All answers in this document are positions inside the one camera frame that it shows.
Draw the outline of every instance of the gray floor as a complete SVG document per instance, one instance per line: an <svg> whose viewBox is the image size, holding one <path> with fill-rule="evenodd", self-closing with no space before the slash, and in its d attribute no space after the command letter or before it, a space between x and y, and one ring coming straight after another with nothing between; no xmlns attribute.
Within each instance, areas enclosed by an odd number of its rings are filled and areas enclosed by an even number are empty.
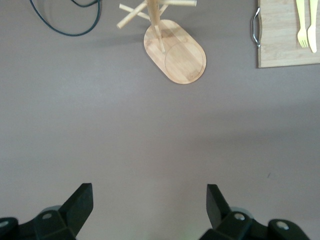
<svg viewBox="0 0 320 240"><path fill-rule="evenodd" d="M36 1L59 29L85 30L97 7ZM197 240L207 184L266 225L320 232L319 65L258 69L255 0L198 0L163 15L203 47L207 67L171 82L143 47L148 21L103 0L97 27L66 37L27 0L0 1L0 216L20 223L91 182L79 240Z"/></svg>

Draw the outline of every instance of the screw hole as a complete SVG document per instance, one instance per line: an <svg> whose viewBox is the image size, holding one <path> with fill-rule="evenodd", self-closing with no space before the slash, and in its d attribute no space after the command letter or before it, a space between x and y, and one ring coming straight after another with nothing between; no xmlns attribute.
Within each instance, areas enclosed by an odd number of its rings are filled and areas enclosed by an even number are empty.
<svg viewBox="0 0 320 240"><path fill-rule="evenodd" d="M49 219L51 217L52 217L51 213L46 213L45 215L42 216L42 219L45 220L45 219Z"/></svg>

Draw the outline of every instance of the bamboo cutting board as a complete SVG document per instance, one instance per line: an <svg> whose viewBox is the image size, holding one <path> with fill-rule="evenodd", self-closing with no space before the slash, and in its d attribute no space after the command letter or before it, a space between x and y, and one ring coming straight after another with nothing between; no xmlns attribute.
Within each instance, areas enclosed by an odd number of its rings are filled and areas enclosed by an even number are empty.
<svg viewBox="0 0 320 240"><path fill-rule="evenodd" d="M310 26L310 4L305 4L305 27ZM320 2L316 17L316 53L310 47L302 48L297 34L300 29L296 0L258 0L259 68L307 65L320 63Z"/></svg>

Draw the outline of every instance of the wooden knife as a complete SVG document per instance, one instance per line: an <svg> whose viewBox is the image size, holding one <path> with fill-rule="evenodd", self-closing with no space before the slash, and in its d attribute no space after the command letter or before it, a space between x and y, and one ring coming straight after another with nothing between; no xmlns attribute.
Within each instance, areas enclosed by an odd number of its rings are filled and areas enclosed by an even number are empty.
<svg viewBox="0 0 320 240"><path fill-rule="evenodd" d="M316 40L317 7L318 7L318 0L310 0L311 25L308 28L308 40L309 40L311 51L313 53L317 52L317 40Z"/></svg>

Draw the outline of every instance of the black plastic bracket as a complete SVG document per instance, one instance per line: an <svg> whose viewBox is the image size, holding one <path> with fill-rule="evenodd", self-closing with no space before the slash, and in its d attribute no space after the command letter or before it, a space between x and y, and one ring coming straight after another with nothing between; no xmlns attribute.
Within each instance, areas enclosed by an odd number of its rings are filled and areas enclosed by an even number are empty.
<svg viewBox="0 0 320 240"><path fill-rule="evenodd" d="M58 209L40 213L18 225L14 217L0 218L1 240L76 240L94 207L91 183L83 183Z"/></svg>
<svg viewBox="0 0 320 240"><path fill-rule="evenodd" d="M212 225L200 240L310 240L295 223L273 219L268 226L232 211L215 184L208 184L206 211Z"/></svg>

